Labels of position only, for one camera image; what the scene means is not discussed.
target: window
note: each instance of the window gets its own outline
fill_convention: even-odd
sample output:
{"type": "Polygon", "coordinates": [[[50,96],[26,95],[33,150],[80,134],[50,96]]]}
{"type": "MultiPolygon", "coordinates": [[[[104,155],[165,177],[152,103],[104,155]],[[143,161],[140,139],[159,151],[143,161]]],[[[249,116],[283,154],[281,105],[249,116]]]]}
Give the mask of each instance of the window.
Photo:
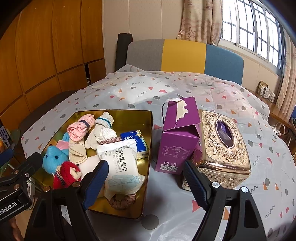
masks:
{"type": "Polygon", "coordinates": [[[279,22],[260,1],[224,0],[222,38],[281,69],[279,22]]]}

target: blue plush toy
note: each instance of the blue plush toy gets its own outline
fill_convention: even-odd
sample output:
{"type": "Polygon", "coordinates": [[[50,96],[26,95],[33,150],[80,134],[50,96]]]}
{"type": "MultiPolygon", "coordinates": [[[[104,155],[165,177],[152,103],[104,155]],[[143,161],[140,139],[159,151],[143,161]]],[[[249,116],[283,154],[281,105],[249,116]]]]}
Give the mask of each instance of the blue plush toy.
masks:
{"type": "MultiPolygon", "coordinates": [[[[67,132],[64,134],[62,141],[69,141],[69,134],[67,132]]],[[[43,157],[42,167],[47,173],[55,174],[57,166],[62,165],[63,162],[68,160],[69,149],[60,150],[58,147],[50,145],[43,157]]]]}

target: wooden floor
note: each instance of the wooden floor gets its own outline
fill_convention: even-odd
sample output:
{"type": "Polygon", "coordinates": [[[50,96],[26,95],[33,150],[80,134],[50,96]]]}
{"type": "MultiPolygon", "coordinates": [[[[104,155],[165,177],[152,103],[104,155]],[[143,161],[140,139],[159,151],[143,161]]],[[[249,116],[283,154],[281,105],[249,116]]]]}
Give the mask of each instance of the wooden floor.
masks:
{"type": "Polygon", "coordinates": [[[15,219],[17,220],[17,226],[19,227],[23,237],[25,237],[25,233],[26,233],[26,229],[27,229],[27,225],[28,225],[31,213],[32,213],[32,210],[25,210],[15,216],[15,219]]]}

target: metal screw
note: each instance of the metal screw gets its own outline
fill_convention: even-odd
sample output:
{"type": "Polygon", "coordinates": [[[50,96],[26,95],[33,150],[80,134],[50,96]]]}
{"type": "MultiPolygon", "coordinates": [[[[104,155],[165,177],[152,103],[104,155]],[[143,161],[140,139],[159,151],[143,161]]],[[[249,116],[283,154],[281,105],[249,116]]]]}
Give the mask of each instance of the metal screw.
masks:
{"type": "Polygon", "coordinates": [[[72,183],[72,187],[77,188],[80,186],[80,182],[74,182],[72,183]]]}
{"type": "Polygon", "coordinates": [[[219,184],[218,182],[213,182],[213,183],[212,183],[212,186],[213,186],[214,188],[218,188],[218,187],[220,187],[220,184],[219,184]]]}
{"type": "Polygon", "coordinates": [[[247,187],[242,187],[242,192],[247,193],[249,189],[247,187]]]}
{"type": "Polygon", "coordinates": [[[50,186],[46,186],[46,187],[44,187],[44,188],[43,188],[43,191],[44,191],[44,192],[48,192],[48,191],[50,191],[50,186]]]}
{"type": "Polygon", "coordinates": [[[16,184],[16,185],[13,187],[14,190],[17,190],[17,189],[19,189],[19,188],[20,188],[20,185],[19,185],[19,184],[16,184]]]}

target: curtain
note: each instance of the curtain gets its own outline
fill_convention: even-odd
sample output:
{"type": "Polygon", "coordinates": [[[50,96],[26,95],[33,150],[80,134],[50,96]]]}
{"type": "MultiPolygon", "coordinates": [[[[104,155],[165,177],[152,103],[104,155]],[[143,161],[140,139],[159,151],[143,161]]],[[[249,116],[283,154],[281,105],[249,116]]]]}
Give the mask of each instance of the curtain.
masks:
{"type": "Polygon", "coordinates": [[[177,39],[217,46],[221,37],[223,0],[185,0],[177,39]]]}
{"type": "Polygon", "coordinates": [[[296,48],[285,30],[284,33],[286,40],[286,65],[276,105],[289,119],[296,104],[296,48]]]}

